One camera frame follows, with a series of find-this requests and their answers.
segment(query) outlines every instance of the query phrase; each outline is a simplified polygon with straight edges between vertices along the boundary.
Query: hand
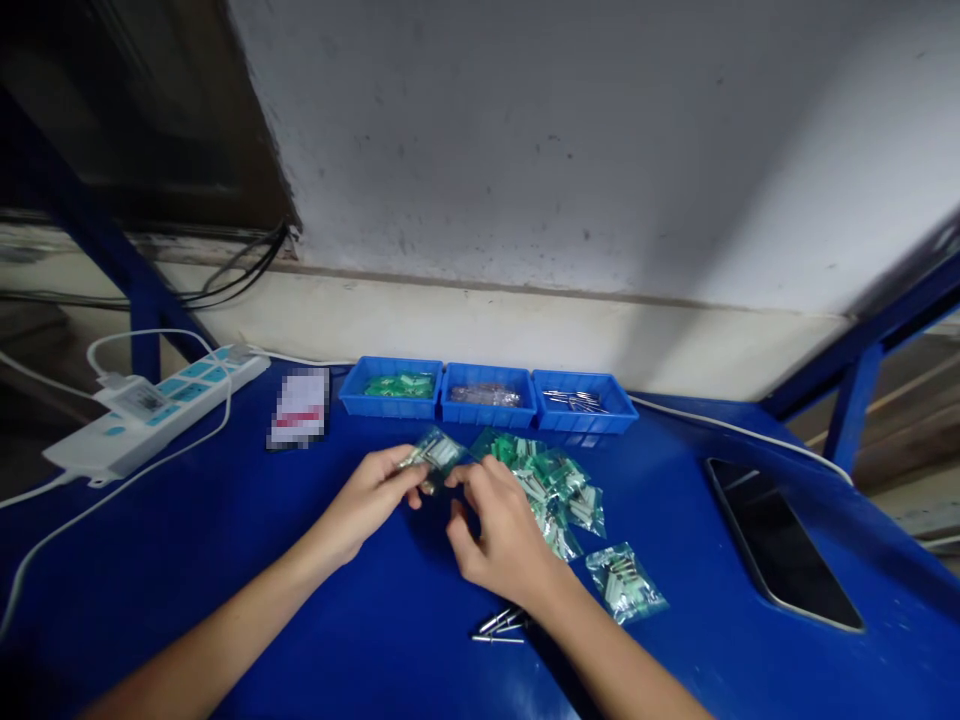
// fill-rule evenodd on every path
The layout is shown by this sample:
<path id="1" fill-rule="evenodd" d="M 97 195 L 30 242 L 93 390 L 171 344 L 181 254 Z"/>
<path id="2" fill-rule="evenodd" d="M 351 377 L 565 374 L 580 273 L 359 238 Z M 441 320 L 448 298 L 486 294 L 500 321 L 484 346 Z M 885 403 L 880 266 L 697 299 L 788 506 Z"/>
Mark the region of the hand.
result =
<path id="1" fill-rule="evenodd" d="M 412 445 L 398 445 L 368 453 L 291 552 L 306 554 L 332 572 L 356 557 L 363 541 L 383 525 L 404 496 L 410 507 L 419 508 L 417 485 L 426 479 L 428 466 L 396 472 L 397 464 L 412 450 Z"/>
<path id="2" fill-rule="evenodd" d="M 467 501 L 480 516 L 482 528 L 478 542 L 467 527 L 463 505 L 453 501 L 447 537 L 460 574 L 534 613 L 533 607 L 570 569 L 547 546 L 523 488 L 492 455 L 479 465 L 454 468 L 446 485 L 457 484 L 465 485 Z"/>

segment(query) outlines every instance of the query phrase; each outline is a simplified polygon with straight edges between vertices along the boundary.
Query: phone screen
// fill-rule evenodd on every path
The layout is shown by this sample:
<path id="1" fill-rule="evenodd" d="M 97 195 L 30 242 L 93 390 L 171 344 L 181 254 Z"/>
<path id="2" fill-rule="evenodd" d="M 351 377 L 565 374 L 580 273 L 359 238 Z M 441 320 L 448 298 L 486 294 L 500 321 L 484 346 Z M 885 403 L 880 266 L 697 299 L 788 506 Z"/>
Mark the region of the phone screen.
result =
<path id="1" fill-rule="evenodd" d="M 707 471 L 757 589 L 771 602 L 845 629 L 863 619 L 774 479 L 723 460 Z"/>

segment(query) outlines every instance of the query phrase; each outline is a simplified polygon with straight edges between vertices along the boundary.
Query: white power cable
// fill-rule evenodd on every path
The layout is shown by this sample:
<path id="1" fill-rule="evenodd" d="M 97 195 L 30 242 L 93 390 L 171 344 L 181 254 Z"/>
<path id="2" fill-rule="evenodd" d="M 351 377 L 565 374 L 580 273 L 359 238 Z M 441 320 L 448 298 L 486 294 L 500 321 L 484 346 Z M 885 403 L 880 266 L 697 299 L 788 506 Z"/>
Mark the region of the white power cable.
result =
<path id="1" fill-rule="evenodd" d="M 652 408 L 653 410 L 658 410 L 659 412 L 664 412 L 669 415 L 676 415 L 677 417 L 687 418 L 688 420 L 697 420 L 699 422 L 705 422 L 705 423 L 710 423 L 711 425 L 717 425 L 727 430 L 733 430 L 734 432 L 738 432 L 741 435 L 752 437 L 755 440 L 763 440 L 764 442 L 768 442 L 772 445 L 777 445 L 779 447 L 790 450 L 791 452 L 795 452 L 805 457 L 808 457 L 811 460 L 816 460 L 821 465 L 829 468 L 830 470 L 833 470 L 833 472 L 835 472 L 837 475 L 842 477 L 844 482 L 846 482 L 848 485 L 851 485 L 851 486 L 853 485 L 853 478 L 851 478 L 847 474 L 846 470 L 844 470 L 839 465 L 836 465 L 830 462 L 825 457 L 821 457 L 820 455 L 817 455 L 815 452 L 807 450 L 806 448 L 799 447 L 798 445 L 793 445 L 792 443 L 784 442 L 783 440 L 777 440 L 776 438 L 767 437 L 766 435 L 761 435 L 760 433 L 755 433 L 751 430 L 744 430 L 741 427 L 737 427 L 736 425 L 731 425 L 730 423 L 725 423 L 722 420 L 714 420 L 713 418 L 704 417 L 703 415 L 696 415 L 694 413 L 687 413 L 687 412 L 683 412 L 682 410 L 674 410 L 672 408 L 664 407 L 663 405 L 657 405 L 656 403 L 652 403 L 649 400 L 638 398 L 636 395 L 627 395 L 627 397 L 629 397 L 635 403 L 639 403 L 640 405 L 643 405 L 644 407 Z"/>
<path id="2" fill-rule="evenodd" d="M 132 336 L 132 335 L 149 335 L 149 334 L 152 334 L 152 333 L 180 333 L 180 334 L 183 334 L 183 335 L 190 335 L 191 337 L 195 337 L 197 340 L 200 341 L 200 344 L 203 345 L 204 349 L 210 354 L 210 356 L 213 358 L 213 360 L 216 362 L 216 364 L 223 370 L 224 374 L 226 375 L 226 381 L 227 381 L 227 400 L 226 400 L 226 404 L 224 405 L 224 409 L 223 409 L 223 420 L 220 421 L 220 424 L 219 424 L 214 430 L 210 431 L 209 433 L 207 433 L 206 435 L 204 435 L 204 436 L 203 436 L 202 438 L 200 438 L 199 440 L 195 440 L 194 442 L 190 443 L 190 444 L 187 445 L 186 447 L 181 448 L 180 450 L 177 450 L 175 453 L 171 453 L 170 455 L 167 455 L 165 458 L 161 458 L 160 460 L 157 460 L 156 462 L 151 463 L 150 465 L 147 465 L 147 467 L 145 467 L 145 468 L 144 468 L 143 470 L 141 470 L 140 472 L 136 473 L 133 477 L 131 477 L 130 479 L 128 479 L 126 482 L 124 482 L 122 485 L 120 485 L 120 487 L 118 487 L 116 490 L 114 490 L 113 492 L 111 492 L 109 495 L 107 495 L 106 497 L 102 498 L 102 499 L 99 500 L 98 502 L 94 503 L 93 505 L 91 505 L 90 507 L 88 507 L 86 510 L 84 510 L 82 513 L 80 513 L 79 515 L 77 515 L 77 516 L 75 516 L 74 518 L 68 520 L 68 521 L 65 522 L 63 525 L 61 525 L 61 526 L 58 527 L 56 530 L 54 530 L 54 531 L 51 532 L 49 535 L 47 535 L 45 538 L 43 538 L 43 540 L 41 540 L 41 541 L 38 542 L 36 545 L 34 545 L 34 546 L 30 549 L 30 552 L 28 552 L 28 553 L 26 554 L 26 556 L 23 558 L 23 560 L 20 561 L 20 565 L 17 567 L 17 572 L 16 572 L 16 573 L 14 574 L 14 576 L 13 576 L 13 583 L 12 583 L 11 586 L 10 586 L 10 598 L 9 598 L 9 600 L 7 601 L 7 608 L 6 608 L 6 610 L 4 611 L 4 613 L 3 613 L 3 621 L 2 621 L 2 623 L 0 623 L 0 643 L 2 643 L 3 640 L 4 640 L 4 638 L 7 636 L 7 632 L 9 631 L 10 625 L 11 625 L 11 623 L 13 622 L 13 614 L 14 614 L 14 611 L 17 609 L 17 602 L 19 601 L 19 599 L 20 599 L 20 594 L 21 594 L 21 592 L 22 592 L 22 590 L 23 590 L 23 580 L 24 580 L 24 577 L 26 576 L 27 568 L 30 566 L 30 562 L 33 560 L 33 558 L 36 556 L 36 554 L 37 554 L 38 552 L 40 552 L 40 550 L 43 549 L 43 547 L 44 547 L 47 543 L 49 543 L 51 540 L 53 540 L 55 537 L 57 537 L 57 536 L 60 535 L 61 533 L 69 530 L 71 527 L 73 527 L 74 525 L 76 525 L 78 522 L 80 522 L 81 520 L 83 520 L 83 519 L 84 519 L 85 517 L 87 517 L 88 515 L 94 513 L 96 510 L 98 510 L 99 508 L 101 508 L 101 507 L 103 507 L 104 505 L 106 505 L 108 502 L 110 502 L 111 500 L 113 500 L 113 498 L 115 498 L 115 497 L 116 497 L 117 495 L 119 495 L 121 492 L 123 492 L 123 491 L 126 490 L 128 487 L 130 487 L 131 485 L 133 485 L 133 483 L 135 483 L 137 480 L 139 480 L 140 478 L 142 478 L 144 475 L 146 475 L 146 474 L 149 473 L 150 471 L 157 469 L 158 467 L 160 467 L 160 466 L 163 465 L 164 463 L 170 462 L 171 460 L 173 460 L 173 459 L 176 458 L 176 457 L 180 457 L 180 456 L 183 455 L 185 452 L 188 452 L 188 451 L 190 451 L 190 450 L 193 450 L 193 448 L 197 447 L 197 445 L 200 445 L 201 443 L 206 442 L 207 440 L 209 440 L 210 438 L 212 438 L 212 437 L 213 437 L 214 435 L 216 435 L 218 432 L 220 432 L 221 430 L 223 430 L 223 428 L 224 428 L 224 427 L 226 426 L 226 424 L 227 424 L 227 421 L 230 419 L 230 400 L 231 400 L 231 398 L 232 398 L 232 396 L 233 396 L 233 381 L 232 381 L 232 379 L 231 379 L 231 377 L 230 377 L 230 373 L 227 371 L 227 367 L 226 367 L 226 365 L 223 364 L 223 361 L 222 361 L 220 358 L 217 357 L 216 353 L 214 353 L 213 348 L 211 348 L 210 345 L 207 343 L 207 341 L 204 340 L 204 339 L 203 339 L 200 335 L 198 335 L 197 333 L 190 332 L 189 330 L 169 330 L 169 329 L 164 329 L 164 330 L 134 330 L 134 331 L 132 331 L 132 332 L 117 333 L 116 335 L 108 335 L 107 337 L 100 338 L 99 340 L 96 340 L 96 341 L 94 341 L 93 343 L 90 344 L 90 347 L 89 347 L 88 350 L 87 350 L 87 360 L 89 360 L 91 366 L 92 366 L 95 370 L 99 371 L 100 374 L 102 375 L 102 374 L 104 374 L 104 373 L 103 373 L 103 370 L 100 368 L 99 365 L 96 364 L 96 360 L 95 360 L 95 359 L 92 359 L 92 358 L 93 358 L 93 354 L 94 354 L 94 352 L 96 351 L 96 348 L 97 348 L 99 345 L 102 345 L 103 343 L 108 342 L 108 341 L 110 341 L 110 340 L 116 340 L 116 339 L 119 339 L 119 338 L 130 337 L 130 336 Z"/>
<path id="3" fill-rule="evenodd" d="M 5 507 L 10 507 L 11 505 L 16 505 L 18 502 L 23 502 L 24 500 L 29 500 L 32 497 L 37 495 L 43 495 L 45 492 L 54 490 L 58 487 L 62 487 L 67 483 L 76 480 L 80 475 L 73 472 L 72 470 L 64 470 L 63 473 L 58 475 L 56 478 L 48 482 L 46 485 L 41 485 L 40 487 L 35 487 L 33 490 L 28 490 L 25 493 L 20 495 L 14 495 L 12 498 L 7 498 L 3 502 L 0 502 L 0 510 L 3 510 Z"/>
<path id="4" fill-rule="evenodd" d="M 18 363 L 16 360 L 14 360 L 12 357 L 7 355 L 2 350 L 0 350 L 0 360 L 2 360 L 7 365 L 12 367 L 14 370 L 19 370 L 24 375 L 26 375 L 27 377 L 33 378 L 37 382 L 42 382 L 45 385 L 49 385 L 50 387 L 55 387 L 57 388 L 57 390 L 63 390 L 64 392 L 72 393 L 78 397 L 87 398 L 87 400 L 93 400 L 93 395 L 91 395 L 90 393 L 86 393 L 83 390 L 77 390 L 76 388 L 72 388 L 69 385 L 64 385 L 63 383 L 57 382 L 56 380 L 51 380 L 45 375 L 41 375 L 35 370 L 31 370 L 30 368 L 24 365 L 21 365 L 20 363 Z"/>
<path id="5" fill-rule="evenodd" d="M 262 350 L 260 348 L 253 348 L 254 355 L 262 355 L 263 357 L 273 358 L 274 360 L 286 360 L 287 362 L 300 363 L 301 365 L 311 365 L 313 367 L 329 367 L 331 365 L 353 365 L 356 363 L 356 360 L 306 360 L 304 358 L 295 358 L 290 355 L 281 355 L 280 353 L 270 352 L 269 350 Z"/>
<path id="6" fill-rule="evenodd" d="M 950 545 L 951 543 L 960 542 L 960 535 L 949 535 L 945 538 L 937 538 L 936 540 L 922 540 L 919 542 L 923 547 L 929 550 L 930 548 L 940 547 L 941 545 Z"/>

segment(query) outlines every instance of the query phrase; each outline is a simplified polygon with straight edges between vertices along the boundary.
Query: blue plastic tray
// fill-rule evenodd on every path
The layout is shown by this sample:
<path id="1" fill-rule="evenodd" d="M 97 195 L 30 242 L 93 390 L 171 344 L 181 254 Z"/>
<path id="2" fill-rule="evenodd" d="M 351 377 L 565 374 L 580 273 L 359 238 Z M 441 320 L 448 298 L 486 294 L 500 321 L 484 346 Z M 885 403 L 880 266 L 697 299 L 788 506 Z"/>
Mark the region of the blue plastic tray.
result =
<path id="1" fill-rule="evenodd" d="M 500 383 L 520 393 L 520 397 L 523 399 L 523 407 L 494 407 L 491 405 L 458 403 L 450 400 L 451 388 L 458 385 L 488 382 Z M 494 367 L 492 365 L 449 363 L 447 371 L 443 374 L 440 409 L 443 413 L 444 422 L 506 428 L 530 427 L 533 416 L 537 414 L 536 403 L 529 370 Z"/>
<path id="2" fill-rule="evenodd" d="M 639 417 L 637 409 L 613 375 L 534 370 L 533 387 L 537 394 L 537 417 L 540 418 L 541 430 L 620 435 Z M 609 414 L 574 412 L 566 405 L 547 400 L 543 395 L 544 390 L 597 393 L 603 409 Z"/>
<path id="3" fill-rule="evenodd" d="M 385 398 L 364 395 L 370 378 L 378 375 L 399 375 L 403 372 L 433 373 L 433 398 Z M 340 399 L 351 415 L 370 417 L 417 418 L 435 420 L 437 398 L 440 397 L 443 363 L 439 360 L 405 360 L 403 358 L 378 358 L 364 355 L 343 381 Z"/>

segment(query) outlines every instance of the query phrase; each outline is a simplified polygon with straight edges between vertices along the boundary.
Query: right hand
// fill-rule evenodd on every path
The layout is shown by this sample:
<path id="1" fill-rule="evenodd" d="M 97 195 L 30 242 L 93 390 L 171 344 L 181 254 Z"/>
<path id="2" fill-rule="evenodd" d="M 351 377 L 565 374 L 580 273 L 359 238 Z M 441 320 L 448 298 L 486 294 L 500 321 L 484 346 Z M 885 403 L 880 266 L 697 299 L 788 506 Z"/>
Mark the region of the right hand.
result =
<path id="1" fill-rule="evenodd" d="M 505 597 L 528 612 L 549 598 L 566 574 L 567 564 L 543 539 L 520 483 L 502 462 L 488 455 L 479 465 L 460 465 L 447 487 L 464 485 L 471 507 L 480 516 L 475 540 L 463 504 L 451 505 L 447 537 L 464 579 Z"/>

